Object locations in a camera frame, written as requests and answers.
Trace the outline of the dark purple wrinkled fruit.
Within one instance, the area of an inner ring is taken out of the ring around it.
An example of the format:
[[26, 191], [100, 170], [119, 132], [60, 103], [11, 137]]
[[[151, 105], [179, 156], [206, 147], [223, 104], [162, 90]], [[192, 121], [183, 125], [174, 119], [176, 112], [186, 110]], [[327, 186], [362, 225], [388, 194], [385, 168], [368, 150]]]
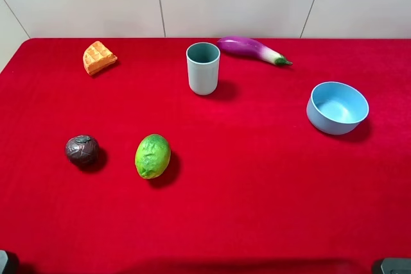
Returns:
[[68, 160], [76, 166], [88, 166], [97, 161], [100, 147], [90, 135], [77, 135], [69, 139], [65, 146]]

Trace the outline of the pale blue cup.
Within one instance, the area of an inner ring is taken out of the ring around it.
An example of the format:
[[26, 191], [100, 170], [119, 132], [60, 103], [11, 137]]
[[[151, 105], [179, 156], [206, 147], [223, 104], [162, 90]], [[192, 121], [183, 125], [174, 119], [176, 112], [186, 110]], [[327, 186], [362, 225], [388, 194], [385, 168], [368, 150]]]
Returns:
[[206, 96], [216, 90], [220, 55], [218, 47], [208, 42], [198, 42], [187, 48], [188, 82], [195, 94]]

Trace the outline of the green mango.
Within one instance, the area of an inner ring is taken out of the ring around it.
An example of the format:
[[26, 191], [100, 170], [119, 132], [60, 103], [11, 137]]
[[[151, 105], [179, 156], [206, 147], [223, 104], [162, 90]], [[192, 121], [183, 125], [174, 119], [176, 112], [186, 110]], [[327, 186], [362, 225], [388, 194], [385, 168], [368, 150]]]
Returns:
[[171, 157], [168, 141], [159, 134], [145, 137], [137, 147], [135, 165], [140, 177], [153, 179], [162, 175]]

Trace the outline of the purple eggplant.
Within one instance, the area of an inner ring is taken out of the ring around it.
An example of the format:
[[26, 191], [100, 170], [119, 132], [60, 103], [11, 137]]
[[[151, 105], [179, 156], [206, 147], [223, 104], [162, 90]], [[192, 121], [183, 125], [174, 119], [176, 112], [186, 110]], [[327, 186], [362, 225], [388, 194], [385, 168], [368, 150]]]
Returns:
[[257, 40], [247, 37], [223, 37], [217, 41], [217, 46], [223, 52], [234, 56], [255, 58], [277, 66], [293, 64], [282, 54], [274, 51]]

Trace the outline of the red tablecloth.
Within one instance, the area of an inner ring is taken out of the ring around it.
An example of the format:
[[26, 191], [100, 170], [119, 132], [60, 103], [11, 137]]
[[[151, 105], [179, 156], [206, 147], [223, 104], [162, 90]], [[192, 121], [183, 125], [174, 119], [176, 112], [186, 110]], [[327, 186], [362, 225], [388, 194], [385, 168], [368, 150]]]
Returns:
[[[1, 73], [1, 248], [24, 273], [367, 273], [410, 256], [410, 41], [270, 39], [278, 68], [222, 55], [218, 88], [188, 86], [193, 39], [30, 39]], [[361, 92], [369, 115], [329, 135], [313, 88]], [[140, 177], [151, 135], [171, 157]], [[76, 166], [69, 139], [94, 137]]]

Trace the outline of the orange waffle piece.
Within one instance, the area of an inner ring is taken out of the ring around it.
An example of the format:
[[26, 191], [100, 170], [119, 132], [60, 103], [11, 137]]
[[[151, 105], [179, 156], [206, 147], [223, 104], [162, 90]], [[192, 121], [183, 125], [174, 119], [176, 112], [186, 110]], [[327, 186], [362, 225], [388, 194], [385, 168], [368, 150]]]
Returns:
[[114, 64], [117, 59], [117, 56], [112, 51], [97, 40], [84, 51], [83, 66], [87, 74], [92, 76]]

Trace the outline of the light blue bowl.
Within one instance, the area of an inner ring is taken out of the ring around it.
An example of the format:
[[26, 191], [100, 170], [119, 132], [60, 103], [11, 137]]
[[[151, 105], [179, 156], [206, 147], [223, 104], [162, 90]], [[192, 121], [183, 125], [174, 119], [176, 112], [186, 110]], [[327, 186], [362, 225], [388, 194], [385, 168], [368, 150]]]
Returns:
[[321, 132], [344, 135], [368, 117], [369, 104], [365, 96], [354, 87], [327, 81], [313, 88], [306, 115], [310, 123]]

